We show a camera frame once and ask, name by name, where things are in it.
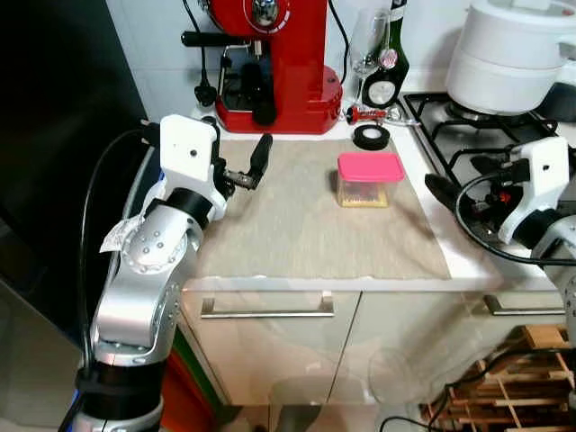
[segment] black cable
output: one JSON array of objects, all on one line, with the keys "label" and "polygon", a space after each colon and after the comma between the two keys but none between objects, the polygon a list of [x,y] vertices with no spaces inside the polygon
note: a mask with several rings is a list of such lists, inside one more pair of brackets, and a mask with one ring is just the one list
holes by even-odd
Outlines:
[{"label": "black cable", "polygon": [[513,349],[513,350],[506,351],[505,353],[502,353],[502,354],[496,356],[496,358],[494,358],[491,362],[488,363],[488,365],[484,368],[483,371],[477,373],[476,375],[469,376],[467,378],[462,378],[458,381],[454,381],[454,382],[450,382],[450,383],[446,384],[444,386],[444,393],[442,395],[442,401],[438,405],[438,408],[437,408],[436,412],[434,413],[434,416],[432,416],[432,418],[428,422],[428,427],[427,427],[428,432],[434,431],[434,429],[433,429],[434,422],[438,419],[438,417],[440,416],[440,414],[442,413],[442,411],[446,407],[446,404],[448,403],[449,390],[451,388],[455,389],[457,387],[460,387],[462,384],[474,383],[476,381],[481,380],[499,362],[501,362],[502,360],[504,360],[505,358],[508,358],[508,357],[540,355],[540,354],[562,354],[562,353],[569,354],[571,351],[572,351],[571,348]]},{"label": "black cable", "polygon": [[332,0],[328,0],[328,5],[330,6],[330,11],[332,12],[332,15],[334,15],[334,19],[336,20],[336,24],[338,26],[338,28],[340,29],[340,32],[342,33],[342,39],[344,39],[344,66],[343,66],[343,71],[342,71],[342,79],[340,79],[340,84],[344,84],[344,81],[346,80],[346,75],[347,75],[347,62],[348,62],[348,51],[350,50],[350,42],[348,42],[348,36],[346,35],[346,30],[344,30],[344,26],[342,25],[342,22],[340,21],[340,18],[338,17],[338,14],[336,12],[336,8],[334,7],[334,4],[332,3]]},{"label": "black cable", "polygon": [[457,388],[457,387],[460,387],[462,384],[474,383],[476,381],[481,380],[499,362],[501,362],[502,360],[504,360],[505,358],[508,358],[508,357],[527,356],[527,355],[541,355],[541,354],[569,354],[571,352],[572,352],[571,348],[513,349],[510,351],[506,351],[505,353],[497,355],[492,361],[490,361],[488,363],[488,365],[484,368],[484,370],[477,373],[476,375],[469,376],[467,378],[461,378],[458,381],[454,381],[454,382],[450,382],[448,384],[445,384],[444,390],[442,393],[442,397],[441,397],[442,399],[441,399],[440,403],[438,404],[438,408],[436,409],[436,412],[434,413],[434,415],[432,416],[432,418],[430,419],[430,421],[428,422],[427,425],[424,423],[420,423],[416,420],[413,420],[412,418],[393,416],[393,417],[386,418],[382,422],[382,424],[380,425],[380,432],[383,432],[384,426],[386,425],[386,423],[388,423],[389,421],[392,421],[392,420],[407,421],[413,425],[418,425],[418,426],[422,426],[423,428],[426,428],[428,430],[428,432],[441,431],[441,430],[443,430],[442,428],[434,427],[433,425],[436,422],[436,420],[438,419],[438,417],[440,416],[440,414],[442,414],[442,411],[444,411],[444,409],[446,408],[446,404],[448,403],[449,390],[451,388]]},{"label": "black cable", "polygon": [[[84,205],[82,207],[82,220],[80,222],[80,241],[78,243],[78,260],[77,260],[77,275],[76,275],[76,308],[78,314],[78,321],[80,325],[80,338],[82,343],[82,374],[87,379],[90,376],[92,363],[94,361],[94,354],[92,352],[92,343],[90,340],[90,319],[88,318],[88,309],[86,302],[86,257],[87,257],[87,241],[89,234],[88,218],[92,212],[92,201],[94,199],[95,184],[100,174],[102,163],[110,151],[122,140],[130,135],[140,133],[140,130],[127,130],[121,133],[118,137],[113,139],[108,146],[103,150],[102,154],[96,161],[90,182],[86,188],[84,197]],[[66,416],[62,420],[58,428],[58,432],[68,432],[68,428],[72,424],[74,417],[82,408],[84,401],[84,394],[79,392],[76,399],[72,402]]]},{"label": "black cable", "polygon": [[[182,0],[182,3],[184,4],[184,9],[188,13],[188,16],[190,17],[190,21],[192,21],[192,25],[193,25],[194,29],[196,30],[196,33],[198,33],[198,36],[200,36],[202,34],[202,32],[200,31],[200,27],[198,26],[198,22],[196,22],[196,20],[194,19],[194,15],[192,14],[192,11],[190,10],[190,6],[188,5],[188,1]],[[205,78],[207,79],[208,73],[206,72],[206,49],[204,48],[203,45],[200,46],[200,51],[202,53],[202,79],[205,79]]]},{"label": "black cable", "polygon": [[[392,417],[388,417],[386,418],[382,424],[380,425],[380,432],[384,431],[384,427],[386,426],[386,423],[388,423],[389,421],[393,421],[393,420],[402,420],[402,421],[406,421],[408,423],[411,423],[412,425],[416,425],[416,426],[420,426],[423,428],[428,428],[428,425],[426,423],[420,423],[419,421],[413,420],[412,418],[408,418],[408,417],[403,417],[403,416],[392,416]],[[445,432],[444,429],[441,429],[439,427],[432,427],[432,430],[434,432]]]},{"label": "black cable", "polygon": [[84,394],[79,392],[74,401],[72,402],[72,405],[70,405],[70,408],[68,408],[66,416],[62,420],[62,423],[60,423],[60,426],[58,427],[58,432],[68,432],[70,426],[72,426],[72,421],[74,420],[74,417],[78,414],[78,412],[80,412],[83,403],[84,403]]},{"label": "black cable", "polygon": [[535,265],[535,266],[568,266],[568,267],[576,266],[576,260],[574,260],[574,259],[525,258],[523,256],[509,254],[509,253],[504,252],[503,250],[500,250],[500,249],[494,247],[493,245],[485,242],[484,240],[482,240],[480,237],[478,237],[470,229],[470,227],[468,226],[468,224],[464,220],[464,217],[462,216],[462,213],[461,213],[462,202],[463,202],[464,198],[466,197],[466,194],[473,187],[475,187],[476,185],[478,185],[482,182],[486,182],[488,180],[492,180],[495,178],[501,178],[501,177],[502,177],[502,173],[500,171],[496,171],[494,173],[482,175],[480,177],[473,179],[471,182],[468,182],[467,184],[465,184],[464,187],[462,188],[462,191],[460,191],[460,193],[458,194],[458,197],[456,198],[456,204],[454,206],[454,214],[456,216],[456,220],[458,221],[458,224],[462,227],[462,229],[466,232],[466,234],[468,234],[468,237],[470,237],[475,243],[482,246],[484,249],[488,250],[489,252],[496,255],[497,257],[504,258],[504,259],[507,259],[509,261],[514,261],[514,262],[521,263],[521,264],[531,264],[531,265]]}]

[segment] black tape roll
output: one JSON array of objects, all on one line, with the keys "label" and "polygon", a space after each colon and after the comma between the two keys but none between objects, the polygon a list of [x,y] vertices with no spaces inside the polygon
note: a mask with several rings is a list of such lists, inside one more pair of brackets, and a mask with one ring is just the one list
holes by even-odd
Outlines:
[{"label": "black tape roll", "polygon": [[390,140],[390,133],[376,124],[365,124],[354,129],[352,141],[362,150],[385,149]]}]

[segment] wooden crate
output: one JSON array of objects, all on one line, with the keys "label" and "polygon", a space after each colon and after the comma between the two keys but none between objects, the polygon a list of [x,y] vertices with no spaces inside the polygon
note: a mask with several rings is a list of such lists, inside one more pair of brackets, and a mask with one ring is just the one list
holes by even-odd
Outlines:
[{"label": "wooden crate", "polygon": [[[519,347],[568,347],[563,326],[525,326],[524,339],[506,343],[498,353]],[[476,362],[465,374],[484,371],[494,355]],[[568,432],[567,396],[574,378],[562,355],[522,355],[503,360],[479,380],[450,389],[446,408],[435,424],[444,430],[473,432]],[[424,405],[428,422],[436,405]]]}]

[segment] white tile wall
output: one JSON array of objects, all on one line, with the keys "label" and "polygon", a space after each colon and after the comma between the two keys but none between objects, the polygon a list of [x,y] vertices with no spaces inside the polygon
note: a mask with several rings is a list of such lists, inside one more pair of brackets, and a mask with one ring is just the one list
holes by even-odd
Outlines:
[{"label": "white tile wall", "polygon": [[[200,26],[207,32],[215,31],[196,0],[188,1]],[[354,27],[356,11],[362,5],[375,2],[389,5],[391,0],[334,0],[348,33]],[[470,2],[408,1],[402,44],[413,73],[448,67]],[[150,119],[157,121],[168,113],[190,114],[196,105],[194,87],[199,81],[201,61],[198,49],[186,48],[180,43],[182,31],[192,29],[182,1],[107,0],[107,4]],[[338,27],[328,15],[326,64],[339,74],[343,53]],[[209,69],[218,68],[220,54],[220,49],[207,50]]]}]

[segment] cabinet door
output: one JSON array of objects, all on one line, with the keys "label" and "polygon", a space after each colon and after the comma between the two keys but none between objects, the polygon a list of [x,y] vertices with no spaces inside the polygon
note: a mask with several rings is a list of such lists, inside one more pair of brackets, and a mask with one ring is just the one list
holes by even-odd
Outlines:
[{"label": "cabinet door", "polygon": [[[359,294],[329,294],[332,317],[304,318],[304,312],[319,310],[322,295],[184,292],[184,317],[232,404],[326,403]],[[203,302],[212,300],[216,312],[229,312],[227,318],[202,318]],[[264,319],[233,313],[262,311],[297,313]]]},{"label": "cabinet door", "polygon": [[[433,400],[516,327],[562,316],[494,317],[481,293],[365,292],[328,403]],[[505,292],[503,306],[562,307],[555,292]]]}]

